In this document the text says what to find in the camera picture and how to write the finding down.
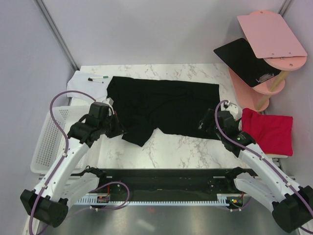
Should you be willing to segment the black t-shirt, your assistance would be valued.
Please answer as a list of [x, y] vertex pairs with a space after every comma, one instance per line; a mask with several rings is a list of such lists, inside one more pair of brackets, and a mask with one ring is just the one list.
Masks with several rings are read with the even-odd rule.
[[201, 127], [207, 111], [220, 102], [218, 84], [114, 76], [107, 95], [127, 142], [142, 147], [155, 129], [169, 135], [218, 138], [212, 125]]

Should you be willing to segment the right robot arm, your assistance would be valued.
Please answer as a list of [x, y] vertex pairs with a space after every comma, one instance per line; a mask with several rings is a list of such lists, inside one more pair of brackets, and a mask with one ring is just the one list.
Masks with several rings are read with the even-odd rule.
[[286, 233], [301, 229], [313, 218], [313, 189], [286, 175], [238, 125], [230, 111], [218, 109], [208, 109], [199, 122], [199, 130], [215, 131], [224, 147], [259, 177], [256, 180], [246, 170], [234, 168], [225, 176], [225, 189], [247, 193], [271, 212]]

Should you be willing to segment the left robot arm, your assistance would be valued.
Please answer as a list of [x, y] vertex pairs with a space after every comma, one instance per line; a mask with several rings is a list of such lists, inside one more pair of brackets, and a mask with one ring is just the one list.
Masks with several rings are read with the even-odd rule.
[[66, 183], [77, 164], [98, 139], [105, 135], [113, 138], [124, 133], [112, 106], [94, 102], [69, 128], [65, 147], [56, 158], [46, 175], [32, 190], [25, 189], [20, 200], [31, 218], [51, 227], [58, 227], [65, 220], [71, 206], [88, 192], [103, 192], [107, 188], [104, 171], [91, 167], [82, 169], [83, 176], [75, 183]]

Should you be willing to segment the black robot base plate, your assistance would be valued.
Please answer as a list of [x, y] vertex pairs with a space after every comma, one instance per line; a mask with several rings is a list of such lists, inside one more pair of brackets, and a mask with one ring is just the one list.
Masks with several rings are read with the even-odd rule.
[[241, 194], [234, 179], [251, 169], [103, 169], [97, 193], [114, 201], [216, 200], [218, 194]]

